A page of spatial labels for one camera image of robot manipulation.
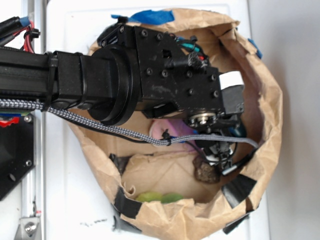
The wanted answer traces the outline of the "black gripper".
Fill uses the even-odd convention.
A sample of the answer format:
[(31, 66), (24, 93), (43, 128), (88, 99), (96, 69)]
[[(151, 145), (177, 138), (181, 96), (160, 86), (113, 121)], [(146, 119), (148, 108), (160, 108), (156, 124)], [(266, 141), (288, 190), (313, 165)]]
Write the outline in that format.
[(188, 124), (198, 134), (216, 135), (220, 139), (197, 139), (189, 144), (198, 151), (205, 163), (215, 166), (220, 175), (227, 175), (239, 167), (238, 163), (233, 163), (239, 143), (235, 138), (245, 138), (234, 137), (229, 131), (230, 127), (242, 125), (245, 84), (239, 71), (212, 75), (211, 83), (215, 86), (210, 92), (210, 106), (214, 109), (192, 115)]

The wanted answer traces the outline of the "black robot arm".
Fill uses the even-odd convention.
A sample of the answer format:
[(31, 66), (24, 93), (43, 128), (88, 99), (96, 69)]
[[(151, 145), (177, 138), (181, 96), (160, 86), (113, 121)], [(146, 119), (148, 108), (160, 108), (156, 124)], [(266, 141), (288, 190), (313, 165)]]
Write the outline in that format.
[(244, 111), (242, 82), (227, 83), (195, 36), (115, 24), (98, 38), (93, 55), (36, 54), (1, 47), (0, 125), (23, 113), (50, 111), (97, 132), (136, 143), (190, 143), (167, 129), (143, 137), (115, 129), (135, 111), (148, 119), (182, 119), (198, 132), (202, 159), (233, 171), (233, 155), (245, 138), (236, 133)]

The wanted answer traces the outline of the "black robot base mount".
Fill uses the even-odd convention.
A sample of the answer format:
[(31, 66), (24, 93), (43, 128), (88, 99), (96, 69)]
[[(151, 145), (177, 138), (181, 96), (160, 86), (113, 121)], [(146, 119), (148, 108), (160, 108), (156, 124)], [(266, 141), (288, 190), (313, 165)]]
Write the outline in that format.
[(34, 167), (34, 116), (0, 122), (0, 199), (3, 200)]

